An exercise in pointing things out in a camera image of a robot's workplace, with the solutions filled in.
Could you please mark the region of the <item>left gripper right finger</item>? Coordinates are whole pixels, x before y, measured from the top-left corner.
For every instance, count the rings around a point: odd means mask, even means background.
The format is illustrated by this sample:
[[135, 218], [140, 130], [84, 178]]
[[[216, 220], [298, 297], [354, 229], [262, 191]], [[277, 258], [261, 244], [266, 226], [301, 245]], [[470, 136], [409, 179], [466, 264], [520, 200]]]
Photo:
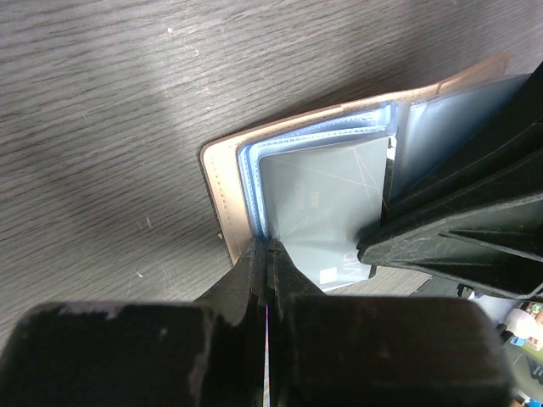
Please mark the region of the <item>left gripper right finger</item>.
[[507, 406], [499, 334], [459, 298], [332, 296], [267, 247], [274, 406]]

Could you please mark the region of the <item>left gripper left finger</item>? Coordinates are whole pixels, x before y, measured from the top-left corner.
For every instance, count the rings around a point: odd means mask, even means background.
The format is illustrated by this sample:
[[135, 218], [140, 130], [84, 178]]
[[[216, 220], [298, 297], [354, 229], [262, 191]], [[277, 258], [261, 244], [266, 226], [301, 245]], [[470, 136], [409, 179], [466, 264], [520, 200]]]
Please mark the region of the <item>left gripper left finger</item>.
[[192, 302], [29, 309], [1, 355], [4, 406], [260, 406], [266, 245]]

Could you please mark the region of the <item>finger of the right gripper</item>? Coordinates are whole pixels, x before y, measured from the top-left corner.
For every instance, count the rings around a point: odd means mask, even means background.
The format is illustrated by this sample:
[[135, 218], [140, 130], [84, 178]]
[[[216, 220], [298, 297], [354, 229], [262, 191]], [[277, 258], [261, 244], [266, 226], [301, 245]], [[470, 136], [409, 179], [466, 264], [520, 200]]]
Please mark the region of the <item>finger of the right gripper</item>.
[[361, 236], [362, 263], [542, 297], [542, 72]]

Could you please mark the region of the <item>beige leather card holder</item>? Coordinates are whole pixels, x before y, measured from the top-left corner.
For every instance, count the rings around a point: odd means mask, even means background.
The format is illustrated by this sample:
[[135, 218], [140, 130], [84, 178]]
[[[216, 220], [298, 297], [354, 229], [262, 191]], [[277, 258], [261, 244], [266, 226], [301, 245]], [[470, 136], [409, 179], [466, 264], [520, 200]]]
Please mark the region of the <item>beige leather card holder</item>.
[[201, 162], [232, 261], [277, 239], [331, 287], [372, 277], [356, 244], [392, 198], [456, 151], [526, 82], [498, 54], [428, 86], [341, 103], [205, 145]]

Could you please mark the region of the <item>dark grey VIP card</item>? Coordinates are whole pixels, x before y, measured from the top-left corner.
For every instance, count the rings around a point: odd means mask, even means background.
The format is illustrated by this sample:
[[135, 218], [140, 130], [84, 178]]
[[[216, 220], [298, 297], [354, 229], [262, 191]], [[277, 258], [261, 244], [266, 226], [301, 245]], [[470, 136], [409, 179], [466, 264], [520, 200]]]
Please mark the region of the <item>dark grey VIP card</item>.
[[358, 259], [362, 230], [378, 227], [395, 138], [370, 137], [260, 160], [266, 234], [321, 290], [372, 278]]

